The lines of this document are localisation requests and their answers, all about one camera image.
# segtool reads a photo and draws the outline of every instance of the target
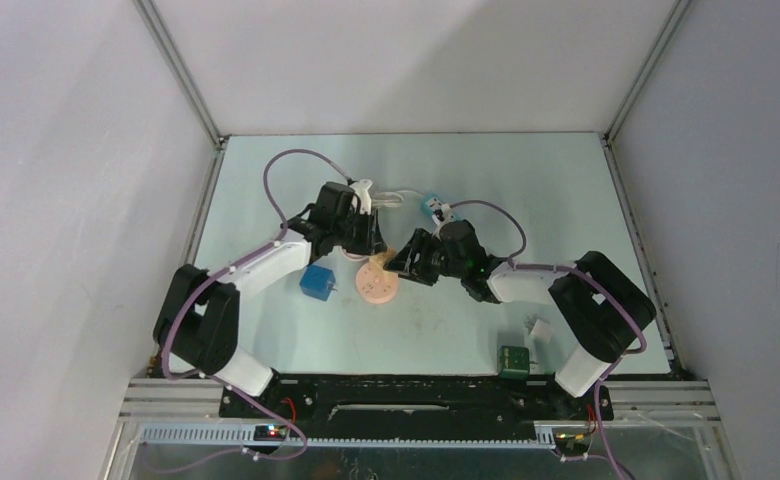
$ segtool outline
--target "transparent panel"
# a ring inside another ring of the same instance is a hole
[[[617,459],[638,479],[700,480],[707,476],[704,449],[695,430],[661,428],[611,428],[608,431]],[[192,463],[222,446],[146,445],[137,452],[131,478],[160,479],[146,464],[157,468]],[[596,438],[591,452],[604,455]],[[171,479],[611,479],[610,466],[602,460],[562,464],[546,450],[438,449],[438,448],[312,448],[301,457],[285,461],[254,462],[239,453],[223,455],[196,468],[171,475]]]

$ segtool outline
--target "blue cube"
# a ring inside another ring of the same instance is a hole
[[[334,272],[331,270],[318,265],[308,265],[299,281],[299,287],[305,295],[324,302],[331,295],[335,282]]]

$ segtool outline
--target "cyan object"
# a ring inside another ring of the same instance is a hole
[[[335,283],[334,272],[318,265],[308,265],[299,281],[299,287],[305,295],[324,302],[331,295]]]
[[[427,193],[422,199],[422,202],[420,202],[419,209],[423,214],[425,214],[426,217],[432,218],[431,216],[440,211],[441,205],[444,203],[446,202],[444,202],[443,199],[441,199],[440,196],[436,193]],[[459,217],[455,212],[452,212],[450,213],[449,220],[461,220],[461,217]]]

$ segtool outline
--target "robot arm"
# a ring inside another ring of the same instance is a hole
[[[607,290],[641,330],[655,318],[649,298],[603,254],[588,252],[575,267],[514,266],[505,258],[487,254],[466,220],[444,224],[439,237],[417,229],[385,268],[426,285],[434,285],[441,275],[459,278],[479,302],[557,306],[578,344],[554,380],[574,398],[584,395],[636,338],[610,301],[601,299],[579,274]]]
[[[249,395],[257,396],[275,377],[275,371],[238,345],[239,306],[289,273],[301,270],[329,254],[336,246],[359,255],[387,250],[378,218],[369,200],[369,181],[351,185],[326,183],[305,212],[286,225],[284,235],[256,251],[251,260],[233,264],[227,274],[198,295],[193,308],[180,311],[200,286],[211,280],[209,272],[193,265],[179,268],[172,278],[155,325],[155,341],[164,347],[176,321],[170,363],[183,370],[198,369],[216,375]]]

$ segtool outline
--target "green cube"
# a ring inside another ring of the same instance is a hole
[[[525,380],[529,372],[529,353],[525,347],[499,347],[499,378]]]

